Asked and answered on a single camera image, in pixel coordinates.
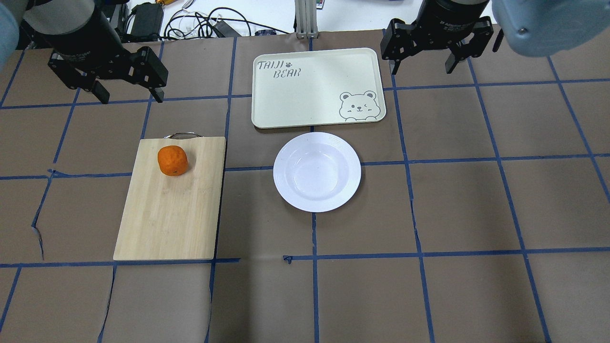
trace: blue tape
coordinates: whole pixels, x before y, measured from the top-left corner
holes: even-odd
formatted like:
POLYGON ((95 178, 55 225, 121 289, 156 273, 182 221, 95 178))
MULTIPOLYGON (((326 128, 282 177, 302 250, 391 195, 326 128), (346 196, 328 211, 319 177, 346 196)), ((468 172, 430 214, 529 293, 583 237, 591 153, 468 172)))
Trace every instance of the blue tape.
POLYGON ((311 213, 312 270, 314 273, 314 342, 320 343, 320 316, 318 305, 318 223, 315 213, 311 213))
POLYGON ((404 161, 377 161, 377 162, 362 162, 360 163, 361 166, 366 166, 366 165, 403 165, 404 161))
POLYGON ((537 160, 537 159, 581 159, 587 158, 589 155, 576 154, 576 155, 546 155, 546 156, 512 156, 512 157, 501 157, 503 161, 526 161, 526 160, 537 160))
POLYGON ((209 99, 226 99, 228 95, 206 95, 206 96, 183 96, 177 98, 167 98, 163 101, 184 101, 184 100, 209 100, 209 99))
MULTIPOLYGON (((148 99, 138 99, 138 100, 113 100, 108 101, 108 105, 116 105, 116 104, 136 104, 136 103, 146 103, 148 99)), ((76 103, 75 106, 92 106, 92 105, 103 105, 99 101, 92 101, 87 103, 76 103)))
MULTIPOLYGON (((159 60, 163 57, 163 47, 165 46, 165 42, 161 41, 161 47, 159 48, 159 60)), ((153 95, 148 95, 148 104, 146 105, 146 113, 144 114, 144 122, 142 123, 142 133, 140 134, 140 139, 144 139, 146 135, 146 128, 148 127, 148 118, 151 114, 151 107, 153 105, 153 95)))
POLYGON ((102 338, 104 337, 104 329, 106 328, 106 321, 108 320, 108 312, 110 312, 110 301, 112 300, 112 291, 114 290, 114 281, 117 277, 117 265, 112 266, 112 283, 110 284, 110 294, 108 295, 108 304, 106 304, 106 315, 104 316, 104 323, 102 323, 102 328, 99 331, 98 335, 98 343, 102 343, 102 338))
POLYGON ((548 333, 548 328, 547 328, 547 321, 545 320, 544 312, 542 310, 542 305, 540 304, 540 298, 538 297, 538 290, 536 287, 536 282, 534 280, 534 275, 532 273, 531 266, 529 264, 527 252, 525 251, 525 243, 523 241, 523 236, 521 234, 521 227, 519 225, 517 213, 515 212, 515 206, 512 201, 511 190, 508 186, 508 181, 506 179, 504 167, 502 166, 502 158, 500 157, 498 145, 496 144, 495 137, 493 136, 491 122, 489 121, 489 116, 487 115, 487 109, 486 109, 485 103, 483 101, 483 95, 481 94, 481 89, 479 88, 478 81, 476 79, 475 69, 472 67, 472 61, 470 60, 470 58, 468 58, 468 67, 470 68, 470 73, 472 74, 472 79, 475 83, 476 95, 477 95, 477 97, 479 99, 479 103, 481 105, 481 110, 483 112, 483 117, 485 119, 485 125, 487 126, 487 130, 489 132, 489 138, 492 141, 493 152, 495 154, 498 168, 500 170, 500 176, 502 178, 502 183, 504 185, 504 191, 506 192, 506 198, 508 200, 508 205, 511 209, 512 221, 515 225, 515 231, 517 232, 517 238, 519 240, 519 245, 520 245, 522 255, 523 255, 523 262, 525 263, 525 269, 527 271, 528 278, 529 278, 529 285, 531 286, 532 295, 534 297, 534 302, 536 303, 536 309, 538 311, 538 317, 540 319, 540 325, 542 327, 542 332, 544 334, 545 341, 551 342, 551 338, 550 338, 550 335, 548 333))
POLYGON ((430 299, 428 294, 428 281, 426 279, 426 269, 423 262, 422 255, 422 243, 419 239, 419 234, 417 233, 417 222, 415 221, 415 212, 413 208, 413 185, 411 183, 411 168, 409 167, 409 156, 407 155, 407 148, 404 142, 404 132, 403 132, 403 121, 402 116, 400 114, 400 104, 398 101, 398 87, 396 87, 396 78, 394 75, 392 77, 392 88, 394 92, 394 105, 396 106, 396 120, 398 121, 398 135, 400 136, 400 146, 403 150, 403 159, 404 159, 404 170, 406 172, 407 177, 407 188, 409 190, 409 206, 411 208, 411 220, 413 221, 413 232, 415 234, 415 246, 417 247, 417 254, 420 263, 420 277, 422 279, 422 294, 423 294, 423 303, 426 309, 426 321, 428 323, 428 335, 431 343, 435 343, 434 339, 434 325, 432 324, 432 311, 430 309, 430 299))
POLYGON ((0 176, 0 180, 46 179, 46 175, 0 176))
POLYGON ((17 106, 2 106, 0 109, 12 110, 12 109, 39 109, 47 107, 70 107, 72 104, 42 104, 42 105, 17 105, 17 106))
POLYGON ((473 157, 463 159, 415 159, 409 160, 409 164, 426 164, 426 163, 460 163, 460 162, 490 162, 495 161, 495 157, 473 157))
POLYGON ((464 87, 474 87, 474 84, 454 84, 454 85, 421 85, 421 86, 404 86, 404 87, 396 87, 392 88, 393 90, 415 90, 415 89, 440 89, 440 88, 464 88, 464 87))
MULTIPOLYGON (((237 51, 237 37, 233 38, 233 50, 231 51, 231 72, 229 74, 229 94, 227 95, 227 114, 226 114, 226 118, 224 121, 224 137, 226 138, 227 142, 229 141, 229 124, 231 122, 231 97, 233 94, 233 75, 234 75, 234 70, 235 70, 235 52, 237 51)), ((224 150, 224 164, 226 165, 226 159, 227 159, 227 150, 224 150)), ((221 188, 224 189, 224 173, 223 173, 223 180, 221 183, 221 188)), ((217 253, 218 253, 218 237, 220 236, 220 217, 221 217, 221 213, 222 213, 222 204, 223 204, 223 192, 220 192, 220 207, 218 208, 218 222, 217 222, 217 229, 216 229, 216 240, 214 242, 214 260, 218 261, 216 259, 217 253)), ((205 343, 208 343, 210 341, 210 324, 212 323, 212 306, 211 306, 211 302, 214 299, 214 281, 216 278, 216 263, 212 263, 212 267, 210 268, 210 284, 209 284, 209 290, 210 290, 210 317, 208 319, 208 323, 207 323, 207 332, 206 332, 206 339, 205 339, 205 343)))
POLYGON ((582 83, 587 83, 587 82, 610 82, 610 79, 559 80, 559 83, 562 83, 562 84, 582 84, 582 83))
POLYGON ((231 98, 233 97, 233 75, 235 73, 235 52, 237 51, 237 37, 233 38, 233 51, 231 52, 231 73, 229 74, 229 94, 227 96, 227 116, 224 122, 224 137, 229 140, 229 124, 231 122, 231 98))
POLYGON ((146 260, 146 261, 90 261, 90 262, 34 262, 5 263, 0 268, 40 268, 40 267, 104 267, 108 265, 174 265, 174 264, 208 264, 239 263, 239 258, 185 259, 185 260, 146 260))
POLYGON ((108 174, 66 174, 61 171, 51 171, 54 178, 57 179, 73 179, 73 178, 116 178, 120 176, 131 176, 132 173, 108 173, 108 174))
MULTIPOLYGON (((556 254, 556 253, 597 253, 610 251, 610 247, 579 247, 579 248, 541 248, 541 249, 513 249, 513 250, 475 250, 475 251, 432 251, 423 253, 373 253, 373 254, 336 254, 317 255, 317 259, 377 259, 377 258, 426 258, 435 257, 461 257, 461 256, 497 256, 527 254, 556 254)), ((287 262, 311 261, 312 255, 284 255, 287 262)))
POLYGON ((226 172, 247 172, 250 170, 272 170, 273 166, 272 165, 264 165, 261 167, 232 167, 232 168, 225 168, 224 170, 226 172))
POLYGON ((578 134, 580 134, 580 137, 583 140, 584 147, 587 150, 589 157, 591 158, 591 162, 593 163, 593 167, 595 168, 595 172, 597 173, 597 178, 600 180, 601 188, 604 190, 604 193, 606 194, 606 199, 610 203, 610 192, 608 191, 608 187, 606 185, 606 181, 604 180, 604 176, 601 174, 600 166, 597 165, 597 161, 595 160, 595 158, 593 156, 593 151, 591 150, 591 146, 589 145, 589 142, 587 141, 587 137, 584 136, 584 131, 583 131, 582 127, 580 126, 580 123, 578 122, 578 118, 576 117, 576 112, 574 112, 574 108, 572 107, 572 104, 570 104, 570 100, 568 99, 568 96, 565 93, 564 86, 559 81, 559 75, 557 74, 557 71, 555 70, 555 66, 553 65, 553 61, 551 60, 551 57, 547 57, 547 60, 548 60, 548 64, 551 66, 551 70, 553 71, 553 75, 555 76, 555 79, 559 82, 559 90, 561 91, 561 95, 564 97, 565 104, 568 107, 568 110, 570 111, 572 120, 574 121, 574 124, 576 125, 576 128, 578 129, 578 134))
POLYGON ((512 85, 548 85, 556 84, 557 81, 523 81, 523 82, 488 82, 477 84, 479 87, 512 86, 512 85))
POLYGON ((34 219, 32 219, 32 230, 34 230, 34 233, 38 237, 38 246, 40 248, 40 258, 43 261, 45 260, 45 247, 44 247, 43 241, 42 241, 42 233, 38 229, 37 225, 38 225, 38 216, 40 215, 40 211, 42 211, 42 206, 45 203, 46 196, 49 193, 49 189, 51 188, 51 182, 53 181, 53 171, 49 170, 49 172, 51 174, 47 178, 45 191, 43 192, 42 199, 40 199, 40 204, 38 205, 38 208, 36 209, 36 214, 34 214, 34 219))
POLYGON ((59 139, 59 144, 57 145, 57 150, 55 151, 55 157, 53 158, 53 164, 57 163, 57 159, 59 158, 59 152, 63 146, 63 140, 66 137, 66 133, 68 132, 68 126, 70 125, 70 120, 72 119, 72 114, 74 113, 74 105, 76 104, 76 100, 78 99, 78 95, 81 93, 81 89, 76 90, 76 94, 74 94, 74 100, 72 100, 72 105, 70 107, 70 112, 68 113, 68 118, 66 119, 66 124, 63 126, 62 137, 59 139))
POLYGON ((19 60, 15 65, 15 69, 13 70, 13 74, 10 76, 9 83, 6 85, 6 89, 4 90, 4 94, 2 95, 2 100, 0 100, 0 107, 4 104, 4 100, 6 100, 7 95, 9 94, 10 86, 13 85, 13 81, 15 80, 15 76, 17 75, 17 71, 19 70, 19 66, 21 65, 21 61, 23 60, 23 56, 25 55, 26 50, 23 49, 21 55, 19 55, 19 60))
POLYGON ((19 275, 21 274, 21 268, 17 268, 15 272, 15 277, 13 278, 13 284, 10 287, 9 297, 6 300, 6 304, 4 305, 4 310, 2 311, 2 317, 0 317, 0 332, 2 332, 2 327, 4 326, 4 321, 6 320, 6 315, 9 313, 10 301, 13 300, 13 294, 15 294, 15 288, 17 287, 17 281, 19 280, 19 275))

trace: power adapter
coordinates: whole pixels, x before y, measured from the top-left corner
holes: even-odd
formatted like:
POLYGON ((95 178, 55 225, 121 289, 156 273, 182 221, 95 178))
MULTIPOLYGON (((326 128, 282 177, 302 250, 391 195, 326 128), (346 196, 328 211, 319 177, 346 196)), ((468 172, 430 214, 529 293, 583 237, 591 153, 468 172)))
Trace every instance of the power adapter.
POLYGON ((153 42, 159 40, 163 21, 162 4, 140 4, 132 10, 134 25, 131 27, 130 42, 153 42))
POLYGON ((224 20, 218 20, 216 25, 212 26, 212 30, 219 37, 241 37, 237 31, 227 24, 224 20))

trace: cutting board handle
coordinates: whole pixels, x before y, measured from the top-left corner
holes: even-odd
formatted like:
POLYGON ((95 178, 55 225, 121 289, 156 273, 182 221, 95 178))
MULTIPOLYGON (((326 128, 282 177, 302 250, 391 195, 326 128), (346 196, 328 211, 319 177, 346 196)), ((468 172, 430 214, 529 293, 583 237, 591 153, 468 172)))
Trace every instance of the cutting board handle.
POLYGON ((166 135, 163 138, 169 138, 169 139, 189 139, 189 138, 194 138, 194 137, 203 137, 203 136, 200 135, 200 134, 196 134, 194 132, 176 132, 175 134, 166 135), (192 137, 175 138, 176 136, 180 136, 180 135, 191 135, 192 137))

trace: bear illustration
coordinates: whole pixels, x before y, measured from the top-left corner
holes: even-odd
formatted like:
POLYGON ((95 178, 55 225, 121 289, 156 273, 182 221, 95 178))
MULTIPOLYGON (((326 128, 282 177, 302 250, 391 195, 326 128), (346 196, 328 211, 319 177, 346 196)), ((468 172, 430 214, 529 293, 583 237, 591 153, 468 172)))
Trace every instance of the bear illustration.
POLYGON ((340 95, 341 109, 339 115, 345 121, 365 121, 377 119, 381 113, 381 109, 377 105, 375 99, 377 94, 371 90, 367 90, 364 94, 350 94, 343 92, 340 95))

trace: wooden cutting board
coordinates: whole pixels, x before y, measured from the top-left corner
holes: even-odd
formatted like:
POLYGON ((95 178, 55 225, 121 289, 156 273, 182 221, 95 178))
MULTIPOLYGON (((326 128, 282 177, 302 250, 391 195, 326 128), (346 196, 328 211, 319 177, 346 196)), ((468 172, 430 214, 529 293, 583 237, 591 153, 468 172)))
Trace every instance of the wooden cutting board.
POLYGON ((140 141, 114 260, 214 257, 225 148, 224 137, 140 141), (186 173, 161 173, 157 152, 167 145, 184 149, 186 173))

